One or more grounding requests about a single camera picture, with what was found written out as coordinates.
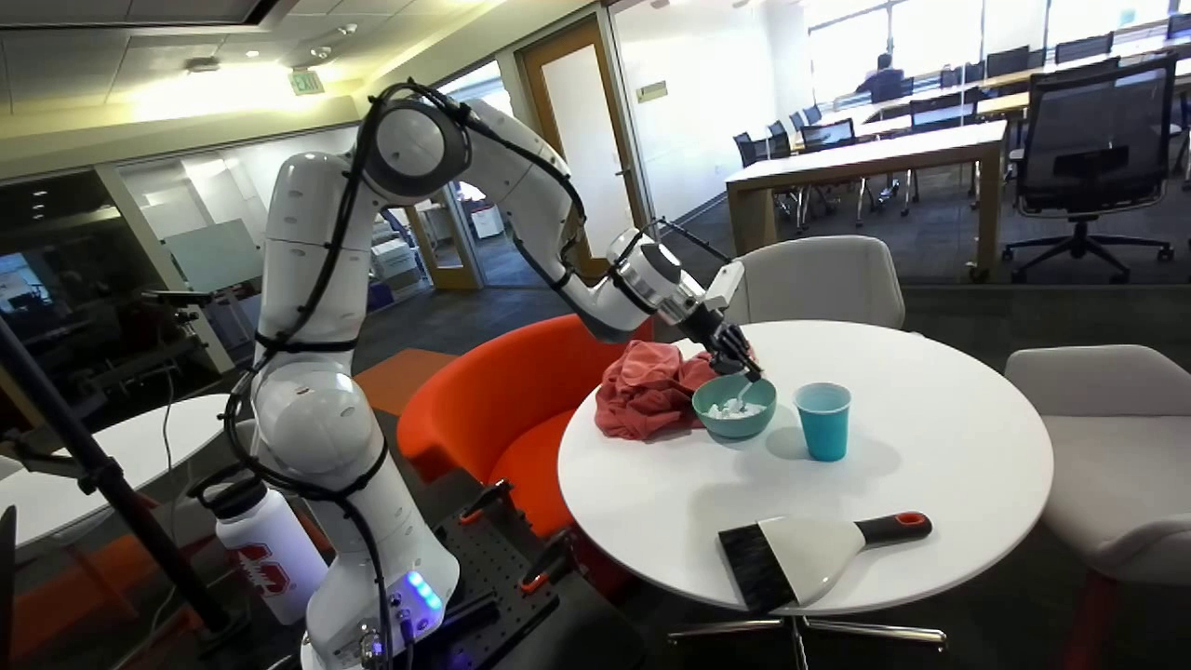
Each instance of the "red cloth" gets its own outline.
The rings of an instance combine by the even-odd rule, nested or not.
[[[633,339],[601,371],[597,425],[621,441],[650,441],[666,430],[690,430],[696,421],[693,395],[712,375],[707,354],[680,363],[672,343]]]

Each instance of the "person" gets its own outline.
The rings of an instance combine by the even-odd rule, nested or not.
[[[905,98],[905,72],[893,67],[893,55],[877,55],[877,72],[866,75],[857,95],[866,95],[876,103]]]

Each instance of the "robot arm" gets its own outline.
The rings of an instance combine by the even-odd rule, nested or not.
[[[528,265],[592,327],[625,337],[660,313],[719,366],[759,375],[739,327],[703,306],[703,288],[655,237],[625,230],[597,288],[564,267],[564,230],[579,198],[547,142],[485,103],[463,108],[419,86],[402,91],[415,98],[392,101],[392,91],[373,101],[355,157],[284,164],[264,230],[262,345],[228,407],[228,443],[257,477],[300,494],[336,546],[304,608],[300,667],[360,667],[374,648],[402,653],[443,627],[458,586],[455,554],[415,515],[351,375],[374,215],[360,188],[386,206],[412,206],[450,180],[467,180],[505,208]],[[244,407],[248,448],[234,433]]]

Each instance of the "ceiling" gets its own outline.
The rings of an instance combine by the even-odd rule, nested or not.
[[[2,0],[0,181],[336,126],[592,0]]]

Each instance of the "white round table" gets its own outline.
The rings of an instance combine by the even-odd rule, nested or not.
[[[558,477],[575,525],[633,574],[745,610],[719,530],[762,516],[877,516],[923,511],[927,541],[861,552],[825,596],[790,613],[862,613],[955,588],[1002,564],[1037,521],[1054,454],[1036,407],[982,363],[923,337],[776,319],[745,324],[776,389],[769,430],[713,443],[703,430],[636,443],[573,412]],[[791,391],[851,391],[846,461],[806,461]]]
[[[129,489],[150,489],[222,437],[222,402],[228,395],[201,395],[173,402],[170,410],[155,407],[95,433],[95,443],[118,461]],[[77,521],[104,515],[109,499],[102,490],[80,494],[69,477],[15,469],[0,480],[0,511],[7,507],[15,507],[15,544],[26,552],[30,544],[64,538]]]

